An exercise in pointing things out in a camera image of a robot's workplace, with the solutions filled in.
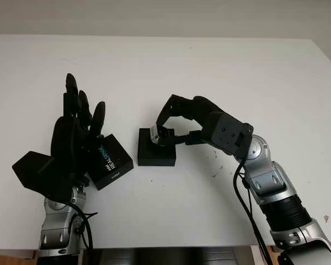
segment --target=white tabletop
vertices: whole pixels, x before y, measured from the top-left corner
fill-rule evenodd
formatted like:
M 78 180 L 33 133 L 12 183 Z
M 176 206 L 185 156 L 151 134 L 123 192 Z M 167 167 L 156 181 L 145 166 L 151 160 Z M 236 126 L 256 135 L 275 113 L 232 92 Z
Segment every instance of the white tabletop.
M 42 196 L 11 166 L 29 150 L 50 153 L 68 72 L 92 109 L 106 101 L 103 133 L 135 165 L 101 191 L 87 188 L 84 210 L 99 212 L 95 247 L 255 243 L 233 192 L 233 157 L 179 145 L 175 167 L 137 166 L 138 129 L 172 93 L 205 96 L 251 123 L 331 239 L 331 62 L 310 40 L 0 35 L 0 248 L 38 248 Z M 182 118 L 166 126 L 198 128 Z M 256 205 L 254 215 L 272 243 Z

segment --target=wire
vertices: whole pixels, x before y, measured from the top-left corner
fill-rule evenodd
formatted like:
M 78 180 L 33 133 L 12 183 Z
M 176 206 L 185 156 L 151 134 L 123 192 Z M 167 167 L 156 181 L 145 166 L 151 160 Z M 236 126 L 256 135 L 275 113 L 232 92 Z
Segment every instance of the wire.
M 83 213 L 83 211 L 77 205 L 73 204 L 70 201 L 64 202 L 64 204 L 66 204 L 66 205 L 70 206 L 72 209 L 74 209 L 77 212 L 77 214 L 82 218 L 84 225 L 86 226 L 86 230 L 87 230 L 88 246 L 86 246 L 86 249 L 88 251 L 88 261 L 89 261 L 89 264 L 94 264 L 93 239 L 92 239 L 92 232 L 91 232 L 91 229 L 89 226 L 88 219 L 87 219 L 86 215 Z
M 252 197 L 250 196 L 250 189 L 248 189 L 248 198 L 249 198 L 250 215 L 253 216 L 253 205 L 252 205 Z
M 244 166 L 244 163 L 245 163 L 245 159 L 243 159 L 240 162 L 239 166 L 237 167 L 237 169 L 236 169 L 236 171 L 234 173 L 234 176 L 233 176 L 233 187 L 234 187 L 234 191 L 235 191 L 235 193 L 236 193 L 236 195 L 237 195 L 240 203 L 242 204 L 245 212 L 247 213 L 247 215 L 249 217 L 250 223 L 251 223 L 251 225 L 253 227 L 253 230 L 254 230 L 254 234 L 255 234 L 255 236 L 256 236 L 256 238 L 258 240 L 258 243 L 259 243 L 259 248 L 260 248 L 260 250 L 262 252 L 262 255 L 264 256 L 264 258 L 266 260 L 266 263 L 268 265 L 273 265 L 272 260 L 270 258 L 270 255 L 268 253 L 268 250 L 266 248 L 265 242 L 264 242 L 264 240 L 263 240 L 263 238 L 262 238 L 262 236 L 260 234 L 260 231 L 259 231 L 258 227 L 256 226 L 256 223 L 255 223 L 255 221 L 253 219 L 252 212 L 250 213 L 250 211 L 249 211 L 248 207 L 246 206 L 246 204 L 245 204 L 242 196 L 240 195 L 239 190 L 238 190 L 238 187 L 237 187 L 237 179 L 238 179 L 238 176 L 240 174 L 240 170 Z
M 83 241 L 84 246 L 86 248 L 88 248 L 88 245 L 87 245 L 87 242 L 86 242 L 86 238 L 84 238 L 84 234 L 82 233 L 81 236 L 82 236 L 82 241 Z

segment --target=wooden floor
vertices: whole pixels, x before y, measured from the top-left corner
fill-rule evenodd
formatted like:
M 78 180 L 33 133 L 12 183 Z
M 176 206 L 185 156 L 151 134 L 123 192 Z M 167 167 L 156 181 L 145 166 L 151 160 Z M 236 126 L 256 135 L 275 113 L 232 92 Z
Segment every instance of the wooden floor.
M 277 262 L 277 256 L 279 253 L 273 252 L 270 246 L 268 247 L 268 250 L 274 265 L 279 265 Z M 0 256 L 0 265 L 36 265 L 36 258 L 24 260 L 20 258 Z
M 36 265 L 35 259 L 20 259 L 0 255 L 0 265 Z

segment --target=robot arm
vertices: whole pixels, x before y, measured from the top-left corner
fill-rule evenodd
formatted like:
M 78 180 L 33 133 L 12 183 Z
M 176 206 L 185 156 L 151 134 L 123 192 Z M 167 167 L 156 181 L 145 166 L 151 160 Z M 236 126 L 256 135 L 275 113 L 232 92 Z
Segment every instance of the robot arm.
M 63 116 L 54 126 L 51 156 L 30 151 L 13 165 L 24 187 L 45 196 L 38 264 L 77 264 L 84 228 L 89 261 L 93 263 L 92 234 L 82 211 L 86 203 L 84 187 L 89 182 L 84 175 L 90 151 L 103 139 L 100 132 L 104 117 L 105 103 L 99 102 L 92 116 L 86 94 L 78 92 L 75 78 L 68 74 Z
M 331 264 L 331 244 L 326 235 L 302 206 L 283 168 L 271 160 L 266 141 L 252 134 L 250 124 L 241 123 L 204 97 L 190 100 L 172 95 L 156 127 L 151 128 L 155 144 L 169 143 L 164 133 L 167 128 L 162 125 L 171 116 L 194 119 L 202 126 L 201 131 L 186 136 L 192 140 L 183 141 L 186 144 L 208 143 L 241 162 L 246 186 L 266 215 L 275 244 L 284 250 L 280 264 Z

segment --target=black box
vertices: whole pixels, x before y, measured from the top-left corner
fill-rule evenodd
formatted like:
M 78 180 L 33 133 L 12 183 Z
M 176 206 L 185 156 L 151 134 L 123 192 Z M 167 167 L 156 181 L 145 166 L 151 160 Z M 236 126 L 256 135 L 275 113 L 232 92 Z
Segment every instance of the black box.
M 113 134 L 105 137 L 98 148 L 91 150 L 88 173 L 97 190 L 103 189 L 133 168 L 131 157 Z
M 174 137 L 174 129 L 170 129 L 170 136 Z M 140 128 L 137 150 L 139 166 L 174 166 L 175 159 L 175 144 L 158 146 L 151 141 L 150 129 Z

